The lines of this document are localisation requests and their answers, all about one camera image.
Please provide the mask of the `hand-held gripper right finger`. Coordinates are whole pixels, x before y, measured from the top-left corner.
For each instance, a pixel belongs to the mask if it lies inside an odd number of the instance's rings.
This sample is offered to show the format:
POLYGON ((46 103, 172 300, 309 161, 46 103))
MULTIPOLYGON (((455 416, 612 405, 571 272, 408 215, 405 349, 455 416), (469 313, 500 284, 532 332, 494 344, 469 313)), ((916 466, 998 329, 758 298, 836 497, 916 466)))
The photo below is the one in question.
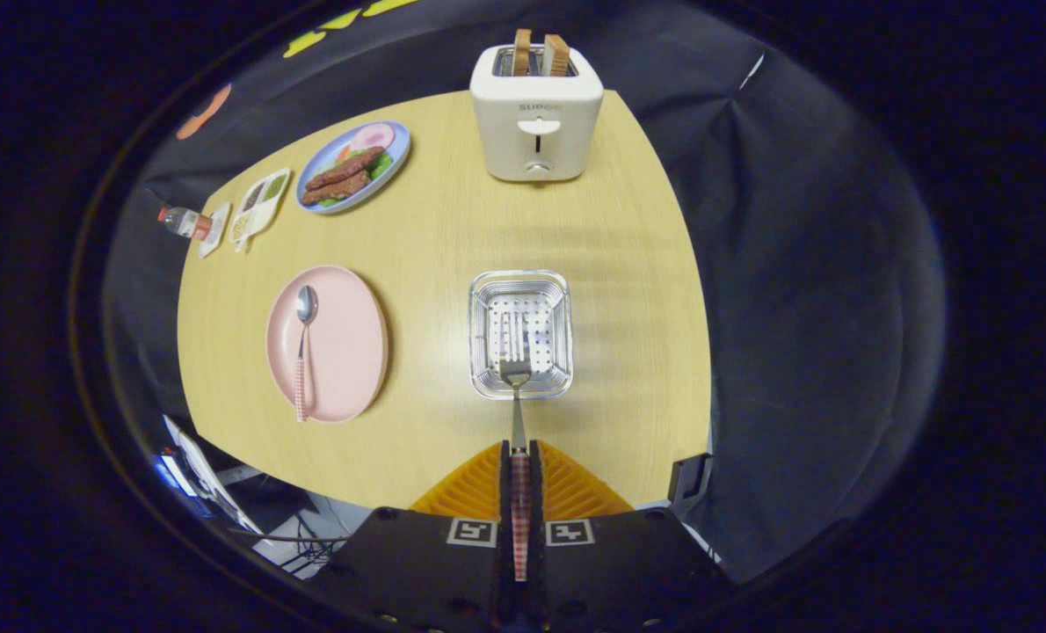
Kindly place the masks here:
POLYGON ((632 508, 547 442, 528 469, 527 612, 544 632, 696 629, 740 593, 670 508, 632 508))

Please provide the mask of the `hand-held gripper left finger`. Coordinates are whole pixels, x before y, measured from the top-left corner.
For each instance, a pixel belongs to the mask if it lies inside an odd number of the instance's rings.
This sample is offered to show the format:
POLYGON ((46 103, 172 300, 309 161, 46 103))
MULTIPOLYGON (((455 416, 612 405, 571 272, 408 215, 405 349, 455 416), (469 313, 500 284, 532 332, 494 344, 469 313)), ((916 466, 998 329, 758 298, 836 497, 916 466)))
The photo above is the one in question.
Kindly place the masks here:
POLYGON ((510 448, 495 442, 411 508, 374 508, 310 593, 370 630, 498 629, 511 606, 510 480, 510 448))

